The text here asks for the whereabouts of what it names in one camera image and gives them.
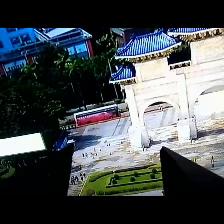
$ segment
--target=blue tiled roof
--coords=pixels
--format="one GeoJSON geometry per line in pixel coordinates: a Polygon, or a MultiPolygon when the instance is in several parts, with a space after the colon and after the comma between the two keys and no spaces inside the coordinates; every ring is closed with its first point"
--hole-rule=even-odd
{"type": "Polygon", "coordinates": [[[132,79],[136,75],[134,66],[121,66],[116,73],[113,73],[110,82],[119,82],[121,80],[132,79]]]}
{"type": "Polygon", "coordinates": [[[133,37],[123,48],[119,49],[116,58],[135,58],[159,53],[180,44],[179,40],[163,32],[150,33],[133,37]]]}
{"type": "Polygon", "coordinates": [[[190,35],[194,33],[200,33],[203,31],[211,30],[215,28],[169,28],[168,29],[168,35],[190,35]]]}

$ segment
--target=pillar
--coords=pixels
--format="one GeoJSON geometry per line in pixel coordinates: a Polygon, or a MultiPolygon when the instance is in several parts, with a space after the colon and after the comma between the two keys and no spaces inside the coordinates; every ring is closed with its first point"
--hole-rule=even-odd
{"type": "Polygon", "coordinates": [[[125,85],[126,102],[128,103],[129,113],[131,117],[132,125],[130,126],[128,133],[132,147],[140,149],[143,146],[149,147],[150,139],[147,129],[144,125],[140,125],[137,104],[135,101],[135,95],[132,85],[125,85]]]}
{"type": "Polygon", "coordinates": [[[190,118],[189,114],[186,77],[182,69],[179,71],[181,73],[177,74],[177,89],[181,116],[177,122],[177,132],[179,143],[184,143],[197,137],[197,129],[195,118],[190,118]]]}

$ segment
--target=archway opening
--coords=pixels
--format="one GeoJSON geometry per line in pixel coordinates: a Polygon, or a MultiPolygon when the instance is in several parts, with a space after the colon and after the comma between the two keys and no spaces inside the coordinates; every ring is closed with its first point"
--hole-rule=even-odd
{"type": "Polygon", "coordinates": [[[224,85],[203,91],[194,104],[198,138],[224,132],[224,85]]]}
{"type": "Polygon", "coordinates": [[[176,107],[170,103],[158,101],[149,104],[143,116],[144,124],[153,145],[178,140],[177,121],[179,111],[176,107]]]}

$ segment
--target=dark pointed object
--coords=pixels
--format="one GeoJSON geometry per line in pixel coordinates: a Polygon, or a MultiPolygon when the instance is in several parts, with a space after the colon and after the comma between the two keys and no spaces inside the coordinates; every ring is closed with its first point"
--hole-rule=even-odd
{"type": "Polygon", "coordinates": [[[165,196],[224,195],[224,178],[162,147],[161,169],[165,196]]]}

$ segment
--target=building facade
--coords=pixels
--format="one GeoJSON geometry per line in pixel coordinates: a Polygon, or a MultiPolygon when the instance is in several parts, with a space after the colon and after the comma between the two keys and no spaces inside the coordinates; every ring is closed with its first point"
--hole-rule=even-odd
{"type": "Polygon", "coordinates": [[[80,28],[0,28],[0,75],[33,63],[48,43],[66,49],[71,57],[92,57],[91,38],[80,28]]]}
{"type": "Polygon", "coordinates": [[[150,146],[150,126],[144,122],[144,112],[156,102],[169,103],[178,112],[179,143],[197,138],[197,99],[210,88],[224,86],[223,34],[222,28],[171,28],[167,34],[160,31],[134,37],[118,50],[116,57],[132,62],[134,69],[121,67],[110,82],[125,89],[134,148],[150,146]],[[167,58],[182,40],[190,43],[191,60],[169,65],[167,58]]]}

